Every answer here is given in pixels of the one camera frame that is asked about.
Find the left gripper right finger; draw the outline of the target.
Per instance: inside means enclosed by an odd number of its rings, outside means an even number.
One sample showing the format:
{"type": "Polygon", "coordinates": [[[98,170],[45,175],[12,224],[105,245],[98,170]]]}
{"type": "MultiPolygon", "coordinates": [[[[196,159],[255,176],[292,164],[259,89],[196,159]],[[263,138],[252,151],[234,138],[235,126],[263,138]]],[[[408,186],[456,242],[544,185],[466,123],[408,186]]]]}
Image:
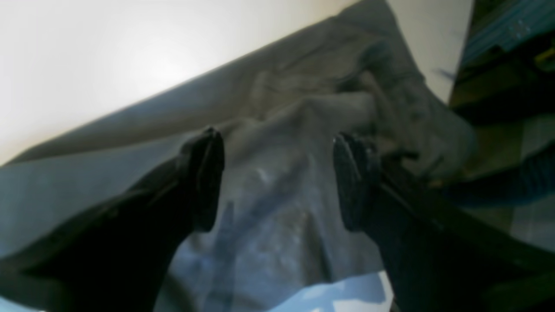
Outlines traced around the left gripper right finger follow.
{"type": "Polygon", "coordinates": [[[333,140],[343,224],[379,247],[403,312],[552,312],[554,253],[478,221],[347,133],[333,140]]]}

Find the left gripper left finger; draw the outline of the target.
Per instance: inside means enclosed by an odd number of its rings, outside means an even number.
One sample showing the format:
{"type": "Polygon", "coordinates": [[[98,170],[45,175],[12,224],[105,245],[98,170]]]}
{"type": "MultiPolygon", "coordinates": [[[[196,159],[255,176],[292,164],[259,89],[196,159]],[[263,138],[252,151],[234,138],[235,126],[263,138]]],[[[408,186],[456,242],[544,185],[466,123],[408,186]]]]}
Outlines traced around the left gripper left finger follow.
{"type": "Polygon", "coordinates": [[[121,195],[1,259],[1,296],[46,312],[151,312],[172,258],[217,216],[225,167],[208,128],[121,195]]]}

